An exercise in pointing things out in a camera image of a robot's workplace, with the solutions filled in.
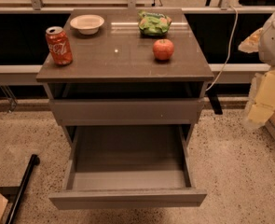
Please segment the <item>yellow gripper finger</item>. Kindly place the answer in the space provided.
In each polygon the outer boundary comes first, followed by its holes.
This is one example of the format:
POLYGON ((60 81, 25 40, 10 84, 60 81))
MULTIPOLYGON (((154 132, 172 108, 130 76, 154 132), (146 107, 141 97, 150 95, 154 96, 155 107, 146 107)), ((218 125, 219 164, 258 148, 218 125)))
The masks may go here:
POLYGON ((266 124, 275 112, 275 69, 265 74, 256 73, 252 79, 248 102, 244 109, 244 125, 258 129, 266 124))
POLYGON ((263 29, 259 28, 245 38, 238 46, 238 50, 245 53, 258 52, 258 44, 263 29))

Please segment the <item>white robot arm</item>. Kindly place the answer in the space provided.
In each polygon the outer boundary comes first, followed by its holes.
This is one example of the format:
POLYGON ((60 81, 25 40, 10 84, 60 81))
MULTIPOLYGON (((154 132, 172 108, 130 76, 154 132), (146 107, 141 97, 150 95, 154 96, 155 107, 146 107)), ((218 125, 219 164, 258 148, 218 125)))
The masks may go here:
POLYGON ((238 50, 245 53, 257 52, 259 60, 270 66, 264 75, 254 76, 244 111, 244 125, 249 129, 258 129, 275 112, 275 12, 262 28, 239 44, 238 50))

